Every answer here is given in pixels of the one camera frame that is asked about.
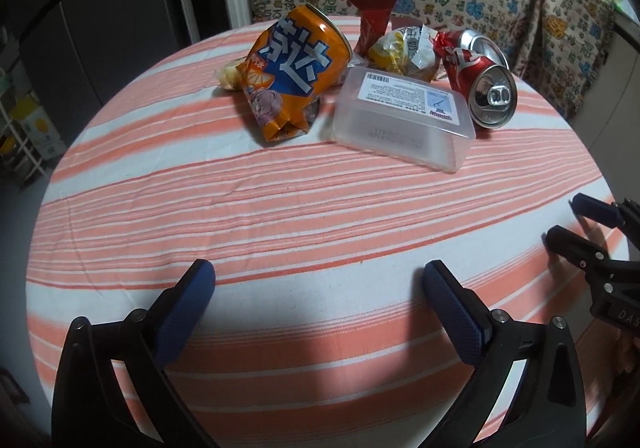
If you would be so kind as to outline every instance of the plastic food container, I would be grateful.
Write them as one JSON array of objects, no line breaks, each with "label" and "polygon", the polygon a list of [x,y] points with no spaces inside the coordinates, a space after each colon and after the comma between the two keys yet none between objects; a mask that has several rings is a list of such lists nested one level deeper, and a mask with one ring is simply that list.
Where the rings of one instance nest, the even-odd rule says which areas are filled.
[{"label": "plastic food container", "polygon": [[346,146],[455,172],[476,132],[462,94],[354,67],[337,97],[333,137]]}]

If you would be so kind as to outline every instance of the striped tablecloth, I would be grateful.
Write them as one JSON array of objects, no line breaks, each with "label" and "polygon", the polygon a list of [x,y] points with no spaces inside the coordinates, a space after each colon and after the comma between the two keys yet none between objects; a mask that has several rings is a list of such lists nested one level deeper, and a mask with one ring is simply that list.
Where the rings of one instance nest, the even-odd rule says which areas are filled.
[{"label": "striped tablecloth", "polygon": [[[358,20],[336,22],[354,43]],[[571,128],[518,82],[514,118],[481,134],[457,174],[329,142],[332,94],[308,136],[265,147],[242,94],[220,89],[214,73],[267,26],[160,62],[60,162],[26,282],[49,398],[74,317],[123,319],[206,258],[217,289],[168,374],[222,446],[417,446],[470,374],[418,289],[422,266],[440,258],[490,308],[567,318],[592,425],[610,382],[611,331],[591,319],[583,275],[541,240],[553,224],[582,229],[572,194],[612,200]],[[619,232],[587,232],[628,258]],[[482,434],[498,427],[521,370]]]}]

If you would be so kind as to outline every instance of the red coca-cola can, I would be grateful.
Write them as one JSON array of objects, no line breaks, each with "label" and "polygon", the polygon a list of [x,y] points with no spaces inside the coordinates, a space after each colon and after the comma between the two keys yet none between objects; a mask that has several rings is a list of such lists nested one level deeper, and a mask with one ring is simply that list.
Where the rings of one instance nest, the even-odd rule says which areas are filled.
[{"label": "red coca-cola can", "polygon": [[457,33],[438,33],[433,50],[442,58],[451,88],[465,97],[476,124],[499,128],[513,117],[518,90],[505,66],[460,48]]}]

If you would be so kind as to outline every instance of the metal screw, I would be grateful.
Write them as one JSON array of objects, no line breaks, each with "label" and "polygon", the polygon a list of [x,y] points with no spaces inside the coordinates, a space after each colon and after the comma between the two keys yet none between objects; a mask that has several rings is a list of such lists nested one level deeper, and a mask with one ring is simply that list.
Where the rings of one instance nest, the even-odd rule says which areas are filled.
[{"label": "metal screw", "polygon": [[82,329],[82,327],[84,327],[88,321],[89,320],[87,320],[84,316],[79,316],[78,318],[73,319],[73,321],[71,322],[71,326],[73,327],[73,329]]},{"label": "metal screw", "polygon": [[507,311],[503,311],[502,309],[494,309],[491,311],[491,316],[494,317],[494,320],[500,323],[505,323],[510,318]]},{"label": "metal screw", "polygon": [[145,316],[145,309],[134,309],[133,311],[131,311],[131,314],[129,314],[129,319],[133,322],[142,322],[142,320],[145,319]]},{"label": "metal screw", "polygon": [[558,327],[558,329],[564,329],[566,327],[566,322],[564,321],[564,318],[562,318],[561,316],[554,316],[551,319],[551,323],[556,327]]}]

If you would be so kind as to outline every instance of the floor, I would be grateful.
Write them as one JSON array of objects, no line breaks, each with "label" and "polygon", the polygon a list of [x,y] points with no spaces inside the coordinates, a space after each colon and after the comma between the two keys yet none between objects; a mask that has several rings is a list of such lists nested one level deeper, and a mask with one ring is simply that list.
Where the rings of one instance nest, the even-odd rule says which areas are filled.
[{"label": "floor", "polygon": [[51,407],[31,355],[24,293],[31,233],[46,189],[44,178],[22,191],[0,178],[0,367],[9,370],[29,396],[30,404],[19,405],[27,420],[50,433]]}]

